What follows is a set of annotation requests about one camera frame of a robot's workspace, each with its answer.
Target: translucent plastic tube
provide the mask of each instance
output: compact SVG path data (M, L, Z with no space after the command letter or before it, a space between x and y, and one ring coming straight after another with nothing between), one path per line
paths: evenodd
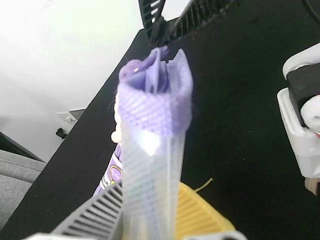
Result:
M182 50L169 63L162 53L154 49L141 71L138 62L134 74L119 74L125 240L174 238L193 82Z

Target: gray upholstery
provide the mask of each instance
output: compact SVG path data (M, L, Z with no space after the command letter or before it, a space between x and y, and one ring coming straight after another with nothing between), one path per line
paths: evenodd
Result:
M0 150L0 230L46 164Z

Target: black mat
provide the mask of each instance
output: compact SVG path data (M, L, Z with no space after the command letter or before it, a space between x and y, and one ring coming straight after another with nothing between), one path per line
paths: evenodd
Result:
M319 239L320 200L304 188L277 103L282 65L320 40L300 1L246 0L226 20L170 45L194 77L182 181L249 240ZM115 145L112 101L121 66L149 53L140 31L111 77L0 234L50 232L94 192Z

